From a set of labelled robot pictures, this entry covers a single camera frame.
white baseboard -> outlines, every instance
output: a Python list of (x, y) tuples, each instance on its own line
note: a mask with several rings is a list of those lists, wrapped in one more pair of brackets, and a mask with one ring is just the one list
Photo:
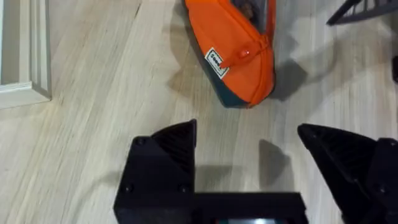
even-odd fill
[(4, 2), (0, 108), (51, 99), (47, 6), (47, 0)]

black metal frame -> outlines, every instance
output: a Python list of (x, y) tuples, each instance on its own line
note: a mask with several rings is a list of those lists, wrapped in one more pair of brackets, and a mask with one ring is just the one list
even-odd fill
[(361, 1), (368, 1), (368, 0), (347, 0), (346, 2), (344, 2), (344, 4), (330, 17), (327, 24), (329, 26), (333, 26), (339, 24), (358, 22), (398, 10), (398, 1), (389, 0), (389, 2), (380, 6), (376, 6), (370, 10), (365, 10), (363, 12), (345, 16), (345, 14), (352, 7), (355, 7)]

light wood laminate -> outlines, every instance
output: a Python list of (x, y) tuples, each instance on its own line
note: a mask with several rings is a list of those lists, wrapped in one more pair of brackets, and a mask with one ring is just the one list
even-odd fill
[(279, 0), (275, 93), (225, 109), (174, 0), (50, 0), (53, 100), (0, 110), (0, 223), (116, 223), (134, 136), (198, 120), (198, 191), (300, 191), (341, 223), (297, 136), (315, 123), (397, 137), (394, 16), (327, 27), (340, 0)]

white molding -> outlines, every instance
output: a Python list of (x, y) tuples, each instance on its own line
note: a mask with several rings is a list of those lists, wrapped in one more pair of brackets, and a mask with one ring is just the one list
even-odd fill
[[(51, 79), (47, 0), (12, 0), (8, 4), (13, 10), (19, 7), (19, 14), (10, 14), (14, 18), (4, 18), (8, 26), (3, 26), (3, 34), (16, 36), (7, 40), (14, 41), (19, 47), (3, 48), (2, 54), (16, 55), (19, 61), (15, 65), (3, 64), (1, 69), (0, 109), (49, 101)], [(10, 25), (13, 21), (19, 24), (19, 30)], [(7, 40), (2, 42), (4, 46), (12, 44)]]

screw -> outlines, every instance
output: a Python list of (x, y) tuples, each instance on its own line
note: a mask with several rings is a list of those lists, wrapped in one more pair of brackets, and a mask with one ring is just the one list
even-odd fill
[(127, 193), (131, 193), (133, 190), (134, 190), (133, 184), (129, 184), (124, 188), (124, 191), (126, 191)]
[(146, 140), (144, 138), (137, 138), (136, 139), (136, 144), (139, 146), (143, 146), (145, 144)]
[(182, 184), (182, 185), (180, 185), (180, 186), (178, 187), (178, 190), (181, 191), (182, 193), (188, 193), (189, 187)]

